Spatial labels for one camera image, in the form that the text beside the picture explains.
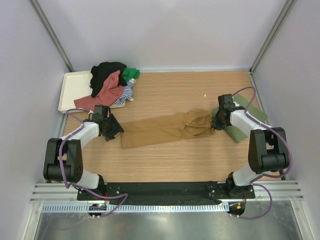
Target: blue and white striped cloth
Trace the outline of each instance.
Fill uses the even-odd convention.
[[[114,105],[119,105],[119,104],[124,104],[126,102],[126,100],[128,99],[129,101],[133,101],[132,98],[132,87],[135,84],[136,80],[131,78],[128,82],[127,82],[127,86],[123,87],[123,93],[121,95],[121,97],[119,97],[113,104]]]

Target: black cloth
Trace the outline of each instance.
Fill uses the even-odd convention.
[[[110,74],[120,71],[119,74],[119,83],[118,86],[127,86],[126,80],[122,77],[127,65],[121,62],[102,62],[98,66],[93,66],[91,68],[92,78],[90,80],[90,88],[92,88],[91,97],[96,97],[100,90],[102,89],[105,80],[109,77]]]

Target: red cloth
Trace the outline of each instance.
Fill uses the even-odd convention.
[[[103,87],[96,97],[91,95],[74,100],[77,109],[94,110],[95,105],[111,106],[124,92],[124,87],[119,85],[120,71],[116,71],[108,76]]]

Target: gray floor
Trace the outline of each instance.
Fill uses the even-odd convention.
[[[268,202],[247,202],[244,216],[261,215]],[[275,201],[258,220],[229,217],[225,212],[131,213],[88,219],[88,214],[43,213],[36,240],[302,240],[290,202]]]

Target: white plastic tray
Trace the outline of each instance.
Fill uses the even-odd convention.
[[[68,72],[64,74],[58,110],[65,113],[69,109],[74,109],[74,100],[89,96],[92,93],[90,71]],[[121,108],[124,104],[111,105],[110,108]]]

